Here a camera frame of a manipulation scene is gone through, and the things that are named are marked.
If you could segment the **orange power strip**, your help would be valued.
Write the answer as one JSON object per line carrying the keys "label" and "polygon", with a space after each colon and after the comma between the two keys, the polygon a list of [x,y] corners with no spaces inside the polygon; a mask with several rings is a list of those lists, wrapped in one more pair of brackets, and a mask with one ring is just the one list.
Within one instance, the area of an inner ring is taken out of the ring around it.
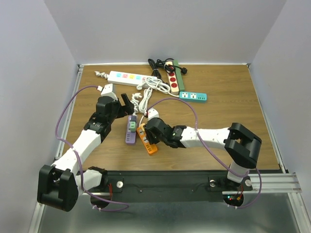
{"label": "orange power strip", "polygon": [[138,133],[138,136],[141,139],[145,149],[147,150],[148,154],[153,155],[158,151],[158,149],[157,149],[157,146],[155,144],[150,144],[150,142],[148,141],[147,134],[146,134],[144,127],[143,127],[144,125],[145,125],[145,123],[142,123],[140,126],[138,126],[137,133]]}

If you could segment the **purple power strip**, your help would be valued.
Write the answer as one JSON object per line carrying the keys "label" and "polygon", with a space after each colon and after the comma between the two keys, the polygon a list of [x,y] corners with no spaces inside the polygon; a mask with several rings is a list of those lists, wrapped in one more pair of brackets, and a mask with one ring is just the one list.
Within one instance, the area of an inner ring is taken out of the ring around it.
{"label": "purple power strip", "polygon": [[130,115],[128,117],[127,128],[126,128],[126,137],[125,137],[125,142],[127,145],[134,145],[136,143],[137,131],[135,131],[133,133],[130,132],[130,130],[129,130],[129,122],[130,121],[136,121],[136,123],[137,123],[137,116],[136,115]]}

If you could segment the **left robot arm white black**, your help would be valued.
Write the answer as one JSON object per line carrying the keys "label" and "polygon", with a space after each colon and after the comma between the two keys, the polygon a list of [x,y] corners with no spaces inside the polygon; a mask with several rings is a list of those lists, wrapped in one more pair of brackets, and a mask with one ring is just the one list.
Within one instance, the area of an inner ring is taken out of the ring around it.
{"label": "left robot arm white black", "polygon": [[125,93],[121,97],[123,103],[112,95],[99,97],[96,111],[78,139],[69,144],[69,149],[61,158],[40,169],[37,188],[39,203],[68,212],[80,195],[90,194],[90,189],[107,184],[105,169],[90,167],[83,171],[82,164],[106,139],[115,119],[133,114],[133,103]]}

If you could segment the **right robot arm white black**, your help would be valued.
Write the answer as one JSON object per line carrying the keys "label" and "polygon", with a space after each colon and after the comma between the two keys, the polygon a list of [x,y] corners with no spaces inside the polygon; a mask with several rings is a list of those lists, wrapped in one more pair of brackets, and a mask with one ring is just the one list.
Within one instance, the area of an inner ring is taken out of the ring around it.
{"label": "right robot arm white black", "polygon": [[171,127],[162,119],[149,120],[143,129],[151,144],[159,142],[171,148],[216,148],[232,158],[227,179],[241,183],[251,169],[257,167],[262,140],[240,123],[222,129],[196,129],[179,125]]}

